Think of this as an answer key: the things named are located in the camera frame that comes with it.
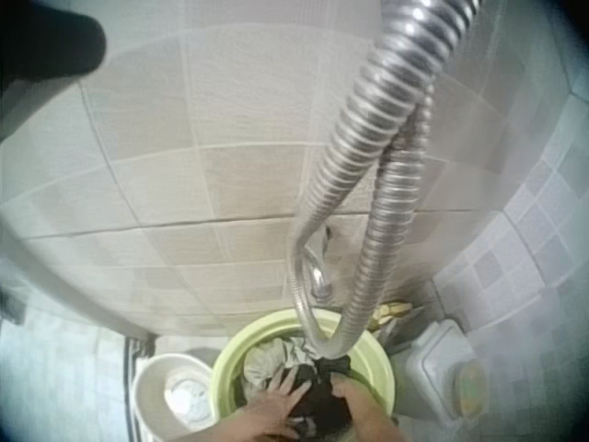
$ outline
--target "white container lid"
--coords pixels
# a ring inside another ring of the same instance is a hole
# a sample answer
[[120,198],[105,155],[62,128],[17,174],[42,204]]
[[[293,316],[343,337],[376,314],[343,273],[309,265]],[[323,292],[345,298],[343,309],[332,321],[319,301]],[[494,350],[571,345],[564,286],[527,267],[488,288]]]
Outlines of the white container lid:
[[459,368],[476,359],[467,338],[452,320],[434,322],[411,345],[408,373],[445,425],[461,417],[456,409]]

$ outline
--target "hand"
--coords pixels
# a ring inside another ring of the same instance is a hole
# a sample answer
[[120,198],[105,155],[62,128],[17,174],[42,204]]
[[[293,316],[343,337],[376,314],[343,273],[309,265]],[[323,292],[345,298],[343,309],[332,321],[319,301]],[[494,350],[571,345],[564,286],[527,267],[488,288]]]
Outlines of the hand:
[[291,392],[297,371],[298,366],[293,367],[281,384],[284,368],[278,370],[268,389],[258,393],[252,402],[233,416],[239,432],[245,437],[244,440],[260,436],[285,436],[298,439],[298,434],[288,426],[286,419],[309,390],[311,382],[305,382]]
[[339,373],[331,374],[331,386],[333,387],[331,394],[336,398],[347,400],[351,396],[370,395],[368,389],[360,382]]

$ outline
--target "tiled wall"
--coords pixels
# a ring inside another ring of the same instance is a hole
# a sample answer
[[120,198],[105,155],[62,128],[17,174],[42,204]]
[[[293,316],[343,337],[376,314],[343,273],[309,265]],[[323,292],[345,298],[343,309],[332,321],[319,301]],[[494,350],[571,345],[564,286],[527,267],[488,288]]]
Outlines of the tiled wall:
[[[583,78],[587,59],[567,60],[572,31],[554,25],[565,64]],[[570,82],[546,150],[504,213],[434,277],[445,313],[474,330],[469,339],[490,375],[489,410],[469,440],[576,440],[571,432],[586,420],[589,100],[581,84]],[[420,440],[446,440],[439,428],[426,433]]]
[[509,316],[589,260],[589,104],[567,98],[541,159],[485,231],[434,277],[467,329]]
[[[290,306],[289,218],[379,2],[65,3],[103,24],[107,60],[2,145],[5,221],[86,296],[154,332],[231,333]],[[568,86],[539,8],[486,2],[439,77],[422,205],[391,289],[452,261],[544,150]],[[330,220],[339,303],[373,177]]]
[[0,427],[6,440],[129,440],[124,338],[29,308],[0,329]]

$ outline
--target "corrugated metal hose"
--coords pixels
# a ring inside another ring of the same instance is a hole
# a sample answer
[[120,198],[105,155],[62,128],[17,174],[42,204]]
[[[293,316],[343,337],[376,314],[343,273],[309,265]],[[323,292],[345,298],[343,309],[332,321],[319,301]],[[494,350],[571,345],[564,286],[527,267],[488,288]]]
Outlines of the corrugated metal hose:
[[[287,272],[303,330],[328,358],[347,354],[390,280],[419,201],[433,81],[482,0],[400,0],[375,41],[314,169],[289,235]],[[352,298],[331,337],[318,327],[304,281],[305,245],[378,160]]]

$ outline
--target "black cloth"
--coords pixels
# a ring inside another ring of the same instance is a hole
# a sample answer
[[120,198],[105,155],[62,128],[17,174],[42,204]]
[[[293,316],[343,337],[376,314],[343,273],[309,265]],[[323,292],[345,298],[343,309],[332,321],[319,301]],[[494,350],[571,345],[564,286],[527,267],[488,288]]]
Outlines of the black cloth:
[[[325,436],[338,433],[347,428],[352,421],[348,404],[344,399],[336,398],[331,393],[331,373],[348,375],[350,357],[339,359],[318,359],[312,366],[299,366],[294,379],[293,390],[305,382],[312,382],[311,388],[301,401],[293,408],[289,417],[304,418],[294,429],[302,440],[323,440]],[[283,379],[290,370],[284,370]]]

